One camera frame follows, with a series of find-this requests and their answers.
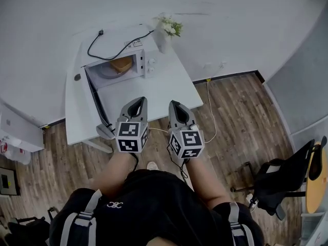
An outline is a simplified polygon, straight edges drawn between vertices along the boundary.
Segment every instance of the shoulder strap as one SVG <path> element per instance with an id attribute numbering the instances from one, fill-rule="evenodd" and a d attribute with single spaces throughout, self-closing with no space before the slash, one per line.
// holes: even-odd
<path id="1" fill-rule="evenodd" d="M 234 246 L 236 246 L 236 240 L 238 237 L 246 237 L 248 246 L 254 246 L 254 239 L 251 230 L 244 224 L 239 224 L 239 206 L 236 202 L 230 203 L 230 214 L 229 222 L 232 232 L 232 238 L 234 241 Z"/>
<path id="2" fill-rule="evenodd" d="M 93 211 L 96 209 L 101 196 L 101 191 L 97 190 L 92 195 L 91 199 L 88 202 L 88 205 L 86 206 L 86 209 L 83 212 L 80 212 L 79 214 L 74 212 L 67 217 L 63 227 L 63 232 L 61 233 L 60 246 L 67 246 L 70 229 L 72 227 L 73 222 L 76 225 L 86 227 L 86 229 L 89 230 L 88 246 L 96 245 L 97 222 L 96 219 L 93 217 Z"/>

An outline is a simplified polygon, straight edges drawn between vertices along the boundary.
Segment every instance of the microwave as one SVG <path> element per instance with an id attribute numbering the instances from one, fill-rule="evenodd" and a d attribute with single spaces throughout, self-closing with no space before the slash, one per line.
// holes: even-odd
<path id="1" fill-rule="evenodd" d="M 111 59 L 137 37 L 145 36 L 149 33 L 145 25 L 137 25 L 120 30 L 104 30 L 104 34 L 95 41 L 90 53 L 102 58 Z M 110 87 L 114 83 L 119 83 L 126 79 L 136 77 L 149 77 L 156 75 L 156 64 L 159 50 L 153 38 L 153 33 L 134 41 L 125 48 L 115 59 L 129 56 L 132 60 L 131 68 L 118 73 L 108 60 L 99 60 L 87 54 L 88 49 L 95 37 L 86 39 L 81 45 L 81 80 L 85 97 L 93 117 L 93 123 L 97 133 L 105 139 L 113 139 L 115 132 L 112 125 L 116 121 L 109 121 L 106 115 L 106 108 L 101 99 L 101 92 L 105 92 L 104 87 Z"/>

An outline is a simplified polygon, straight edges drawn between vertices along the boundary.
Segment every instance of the flower vase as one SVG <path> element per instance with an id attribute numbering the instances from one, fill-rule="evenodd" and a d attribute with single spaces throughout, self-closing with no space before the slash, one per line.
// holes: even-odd
<path id="1" fill-rule="evenodd" d="M 172 36 L 168 35 L 163 29 L 160 29 L 159 33 L 161 36 L 159 50 L 161 53 L 166 54 L 172 48 Z"/>

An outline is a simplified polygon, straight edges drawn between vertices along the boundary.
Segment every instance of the white cable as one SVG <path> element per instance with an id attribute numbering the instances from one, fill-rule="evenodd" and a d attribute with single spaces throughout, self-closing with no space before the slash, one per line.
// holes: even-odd
<path id="1" fill-rule="evenodd" d="M 250 211 L 250 212 L 252 213 L 253 211 L 255 211 L 255 210 L 256 210 L 256 207 L 257 207 L 257 204 L 255 204 L 255 206 L 254 206 L 253 210 L 252 210 L 252 211 Z"/>
<path id="2" fill-rule="evenodd" d="M 166 133 L 168 133 L 168 131 L 166 131 L 166 130 L 163 130 L 163 129 L 157 129 L 157 128 L 149 128 L 149 129 L 160 130 L 160 131 L 163 131 L 163 132 L 166 132 Z"/>
<path id="3" fill-rule="evenodd" d="M 209 141 L 205 141 L 205 143 L 210 143 L 216 136 L 216 123 L 215 123 L 215 118 L 214 118 L 214 115 L 213 115 L 213 112 L 212 112 L 212 105 L 211 105 L 210 92 L 209 92 L 209 81 L 207 81 L 207 94 L 208 94 L 208 97 L 209 97 L 210 110 L 211 110 L 211 114 L 212 114 L 212 118 L 213 118 L 213 122 L 214 122 L 214 128 L 215 128 L 214 136 Z"/>

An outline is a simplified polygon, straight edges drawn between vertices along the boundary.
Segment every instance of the wooden floor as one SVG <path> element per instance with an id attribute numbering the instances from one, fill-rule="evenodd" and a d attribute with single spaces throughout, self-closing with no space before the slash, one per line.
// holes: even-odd
<path id="1" fill-rule="evenodd" d="M 209 84 L 217 135 L 208 144 L 202 156 L 211 171 L 224 183 L 243 187 L 251 184 L 247 169 L 238 170 L 250 161 L 255 170 L 273 158 L 288 158 L 292 149 L 278 114 L 263 86 L 254 74 L 212 81 Z M 206 140 L 215 133 L 207 95 L 207 84 L 196 85 L 204 105 L 194 109 Z M 167 129 L 168 119 L 150 123 L 151 127 Z M 110 155 L 83 143 L 67 146 L 65 124 L 47 129 L 45 149 L 33 154 L 28 166 L 0 159 L 1 167 L 17 170 L 21 196 L 0 198 L 0 206 L 7 220 L 10 217 L 47 216 L 47 209 L 61 209 L 69 195 L 77 188 L 86 187 L 101 171 Z M 116 145 L 109 141 L 113 148 Z M 166 151 L 164 132 L 151 130 L 142 152 L 139 168 L 149 161 L 159 168 L 179 175 Z M 246 193 L 232 194 L 238 202 L 246 202 Z M 286 219 L 279 221 L 261 209 L 252 215 L 263 229 L 265 242 L 273 245 L 292 245 L 298 242 L 301 229 L 301 202 L 299 198 L 286 198 L 282 204 Z"/>

